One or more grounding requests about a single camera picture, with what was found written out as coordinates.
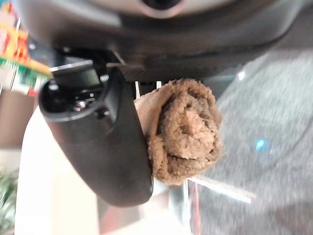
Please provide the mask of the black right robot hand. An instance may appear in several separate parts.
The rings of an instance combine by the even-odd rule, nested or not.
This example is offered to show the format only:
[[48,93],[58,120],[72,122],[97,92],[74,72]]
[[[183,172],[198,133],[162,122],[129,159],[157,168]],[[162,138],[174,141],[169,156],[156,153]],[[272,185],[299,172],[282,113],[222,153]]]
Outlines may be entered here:
[[200,79],[243,65],[289,31],[310,0],[16,0],[52,80],[39,107],[85,183],[111,205],[147,202],[151,165],[134,83]]

